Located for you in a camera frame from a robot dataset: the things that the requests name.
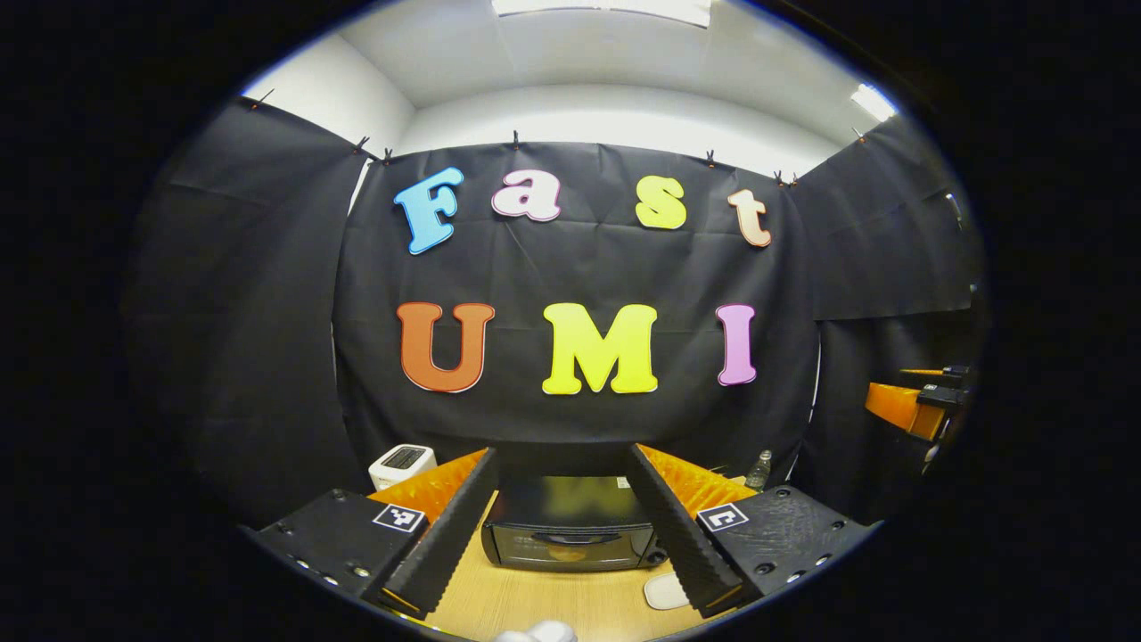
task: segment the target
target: foam letter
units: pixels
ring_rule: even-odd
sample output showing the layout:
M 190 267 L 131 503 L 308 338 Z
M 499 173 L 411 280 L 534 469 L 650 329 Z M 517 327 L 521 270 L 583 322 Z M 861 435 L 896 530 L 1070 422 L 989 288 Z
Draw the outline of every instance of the foam letter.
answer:
M 686 190 L 677 178 L 645 176 L 634 190 L 641 201 L 634 205 L 634 213 L 646 227 L 677 229 L 686 221 L 686 205 L 678 200 Z
M 444 216 L 455 213 L 459 208 L 455 193 L 445 185 L 454 186 L 460 182 L 463 182 L 463 173 L 450 166 L 404 189 L 393 198 L 394 203 L 404 208 L 404 214 L 408 217 L 408 227 L 412 228 L 410 252 L 418 254 L 443 243 L 452 235 L 455 228 L 451 222 L 440 222 L 436 212 Z M 431 195 L 432 189 L 436 189 L 436 197 Z
M 618 375 L 610 382 L 616 393 L 653 392 L 657 379 L 650 371 L 649 328 L 657 310 L 648 304 L 626 304 L 614 316 L 604 340 L 586 308 L 577 302 L 548 304 L 543 317 L 555 327 L 551 377 L 543 382 L 547 395 L 577 395 L 582 382 L 574 376 L 574 363 L 586 377 L 590 390 L 599 392 L 618 363 Z
M 722 304 L 717 317 L 725 326 L 725 368 L 717 376 L 722 387 L 747 384 L 756 379 L 750 356 L 748 320 L 753 308 L 747 304 Z
M 440 371 L 431 360 L 431 338 L 436 319 L 444 310 L 431 302 L 405 302 L 396 308 L 404 324 L 400 366 L 408 380 L 424 390 L 463 392 L 484 374 L 484 327 L 495 317 L 495 308 L 464 302 L 455 306 L 452 314 L 460 320 L 460 365 L 454 371 Z
M 520 182 L 531 180 L 531 185 Z M 520 169 L 503 177 L 503 187 L 492 196 L 492 209 L 503 216 L 527 214 L 532 220 L 551 220 L 559 214 L 559 179 L 537 169 Z
M 761 229 L 761 214 L 764 213 L 764 203 L 753 198 L 753 192 L 742 189 L 729 196 L 729 204 L 737 208 L 737 224 L 741 225 L 741 235 L 751 244 L 759 247 L 772 242 L 772 234 Z

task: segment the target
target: letter m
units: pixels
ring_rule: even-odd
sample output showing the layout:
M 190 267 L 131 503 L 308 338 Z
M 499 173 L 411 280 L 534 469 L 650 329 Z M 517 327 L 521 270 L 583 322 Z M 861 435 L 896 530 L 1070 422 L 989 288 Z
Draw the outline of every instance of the letter m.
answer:
M 547 395 L 577 395 L 582 382 L 575 377 L 578 361 L 590 390 L 599 392 L 618 364 L 618 374 L 610 382 L 616 393 L 653 392 L 657 379 L 650 371 L 649 330 L 657 310 L 648 304 L 626 304 L 614 316 L 606 339 L 598 333 L 590 312 L 577 302 L 547 306 L 543 317 L 555 327 L 555 350 L 551 377 L 543 382 Z

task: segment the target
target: water bottle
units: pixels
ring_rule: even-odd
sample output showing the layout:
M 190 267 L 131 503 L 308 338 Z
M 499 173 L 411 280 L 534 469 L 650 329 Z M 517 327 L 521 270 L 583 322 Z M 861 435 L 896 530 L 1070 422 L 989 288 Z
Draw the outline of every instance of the water bottle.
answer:
M 769 473 L 771 472 L 772 452 L 762 450 L 761 458 L 753 464 L 753 468 L 748 470 L 748 474 L 745 476 L 745 486 L 758 493 L 763 493 L 764 482 L 769 480 Z

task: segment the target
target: white object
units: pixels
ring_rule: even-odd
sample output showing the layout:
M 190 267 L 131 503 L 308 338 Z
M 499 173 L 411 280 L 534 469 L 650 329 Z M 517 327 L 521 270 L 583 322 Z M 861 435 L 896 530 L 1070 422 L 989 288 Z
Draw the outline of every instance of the white object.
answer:
M 578 642 L 570 625 L 552 619 L 544 619 L 527 629 L 526 633 L 518 631 L 504 631 L 495 636 L 492 642 Z
M 539 642 L 578 642 L 570 625 L 553 619 L 544 619 L 527 633 Z
M 535 636 L 518 631 L 504 631 L 496 635 L 492 642 L 535 642 Z
M 642 591 L 646 593 L 646 602 L 649 603 L 650 608 L 659 611 L 689 604 L 689 598 L 686 598 L 686 592 L 681 590 L 681 583 L 678 582 L 675 572 L 652 577 Z
M 402 481 L 436 468 L 436 453 L 427 446 L 402 444 L 369 466 L 369 477 L 377 490 L 400 483 Z
M 549 9 L 609 9 L 649 14 L 689 23 L 701 27 L 710 25 L 712 0 L 492 0 L 492 8 L 500 16 L 545 11 Z
M 880 94 L 880 91 L 871 84 L 860 83 L 859 88 L 856 89 L 856 92 L 852 94 L 852 100 L 855 100 L 857 105 L 864 107 L 864 111 L 875 116 L 875 119 L 880 122 L 896 115 L 896 106 L 889 103 L 883 94 Z

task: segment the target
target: white wall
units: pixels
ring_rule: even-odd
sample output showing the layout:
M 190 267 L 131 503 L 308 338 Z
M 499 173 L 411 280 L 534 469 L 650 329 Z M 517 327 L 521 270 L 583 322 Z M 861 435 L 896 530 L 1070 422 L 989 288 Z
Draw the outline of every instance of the white wall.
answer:
M 364 148 L 378 156 L 396 146 L 415 112 L 404 94 L 338 34 L 282 60 L 242 95 L 258 99 L 270 89 L 267 105 L 353 143 L 369 136 Z
M 622 84 L 561 84 L 482 94 L 419 109 L 396 147 L 520 140 L 630 145 L 713 159 L 772 176 L 803 176 L 840 151 L 795 124 L 694 94 Z

